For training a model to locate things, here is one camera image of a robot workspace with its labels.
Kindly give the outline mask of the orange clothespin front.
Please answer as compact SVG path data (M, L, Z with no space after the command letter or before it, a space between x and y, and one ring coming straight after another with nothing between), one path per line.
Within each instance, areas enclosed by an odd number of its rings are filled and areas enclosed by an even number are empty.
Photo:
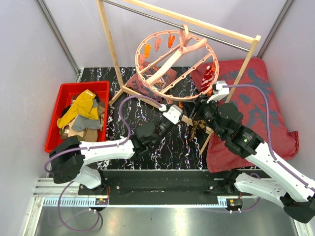
M178 107L179 107L180 109L183 109L183 108L184 108L182 102L179 102L179 103L178 103Z

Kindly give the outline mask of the brown yellow argyle sock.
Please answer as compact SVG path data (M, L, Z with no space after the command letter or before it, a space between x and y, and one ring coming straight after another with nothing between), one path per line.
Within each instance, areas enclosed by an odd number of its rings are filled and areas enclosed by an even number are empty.
M190 132L189 141L192 141L195 138L196 131L199 128L199 123L200 123L199 120L193 120L192 121L192 129L191 129L191 132Z

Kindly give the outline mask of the red white striped sock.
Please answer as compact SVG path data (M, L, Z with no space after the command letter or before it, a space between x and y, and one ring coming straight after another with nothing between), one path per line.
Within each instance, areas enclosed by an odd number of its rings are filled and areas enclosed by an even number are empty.
M201 92L204 92L208 89L210 83L213 80L213 74L215 72L215 68L212 66L207 66L206 67L206 71L205 74L202 78L202 82L201 82Z

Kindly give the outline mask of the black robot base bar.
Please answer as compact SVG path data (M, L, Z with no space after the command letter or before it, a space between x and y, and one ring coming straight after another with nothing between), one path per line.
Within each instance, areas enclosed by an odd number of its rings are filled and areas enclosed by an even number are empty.
M239 195L235 187L227 187L224 178L229 172L210 173L207 170L105 170L100 171L104 187L88 189L80 184L79 195L106 194L122 196L134 192L209 192L213 195Z

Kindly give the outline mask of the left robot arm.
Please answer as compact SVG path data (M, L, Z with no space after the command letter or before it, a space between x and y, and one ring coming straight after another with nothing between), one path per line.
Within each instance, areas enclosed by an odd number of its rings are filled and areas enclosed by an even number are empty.
M143 157L159 145L164 136L179 122L174 115L163 115L158 123L146 122L135 128L128 139L105 142L83 142L77 137L66 138L49 153L51 174L55 184L76 182L100 195L106 182L90 164L112 159Z

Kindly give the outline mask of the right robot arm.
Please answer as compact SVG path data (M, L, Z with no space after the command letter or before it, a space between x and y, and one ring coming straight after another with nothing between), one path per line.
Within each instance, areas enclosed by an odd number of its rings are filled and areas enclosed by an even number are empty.
M238 191L257 195L283 208L296 221L308 223L315 216L315 181L299 172L270 147L252 129L242 124L243 114L232 103L202 99L185 102L183 107L193 121L203 120L224 142L228 150L253 163L275 183L255 179L243 172L223 183L224 191L234 195Z

